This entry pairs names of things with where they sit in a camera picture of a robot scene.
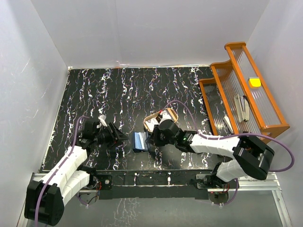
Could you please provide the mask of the blue leather card holder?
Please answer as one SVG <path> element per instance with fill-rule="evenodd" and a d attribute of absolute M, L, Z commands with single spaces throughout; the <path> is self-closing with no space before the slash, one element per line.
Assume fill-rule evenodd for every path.
<path fill-rule="evenodd" d="M 149 133 L 147 131 L 143 132 L 133 132 L 133 151 L 135 153 L 148 152 L 150 151 L 151 145 L 147 143 L 149 138 Z"/>

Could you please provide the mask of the beige oval card tray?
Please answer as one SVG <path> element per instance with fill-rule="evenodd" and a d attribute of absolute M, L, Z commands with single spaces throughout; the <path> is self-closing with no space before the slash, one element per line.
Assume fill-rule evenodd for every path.
<path fill-rule="evenodd" d="M 154 126 L 159 125 L 162 119 L 164 120 L 169 119 L 172 120 L 173 122 L 176 122 L 178 120 L 178 115 L 173 109 L 165 108 L 152 115 L 145 117 L 143 120 L 144 128 L 148 132 L 153 132 Z"/>

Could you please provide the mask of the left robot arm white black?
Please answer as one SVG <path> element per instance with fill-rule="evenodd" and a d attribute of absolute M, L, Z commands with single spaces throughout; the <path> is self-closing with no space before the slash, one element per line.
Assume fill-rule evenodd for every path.
<path fill-rule="evenodd" d="M 24 217 L 36 224 L 57 225 L 65 206 L 80 189 L 92 189 L 98 183 L 96 169 L 83 164 L 92 149 L 100 145 L 116 147 L 127 139 L 112 122 L 86 118 L 82 127 L 77 122 L 72 144 L 61 160 L 40 180 L 31 180 L 27 186 Z"/>

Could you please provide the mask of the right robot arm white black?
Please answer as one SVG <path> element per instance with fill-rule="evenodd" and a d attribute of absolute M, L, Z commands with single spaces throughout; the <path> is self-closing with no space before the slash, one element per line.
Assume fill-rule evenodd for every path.
<path fill-rule="evenodd" d="M 146 142 L 156 147 L 174 145 L 182 152 L 211 153 L 231 158 L 228 162 L 218 163 L 211 175 L 204 179 L 205 184 L 218 188 L 244 176 L 265 180 L 275 154 L 272 148 L 252 134 L 232 135 L 227 139 L 207 136 L 197 131 L 184 131 L 172 120 L 155 125 Z"/>

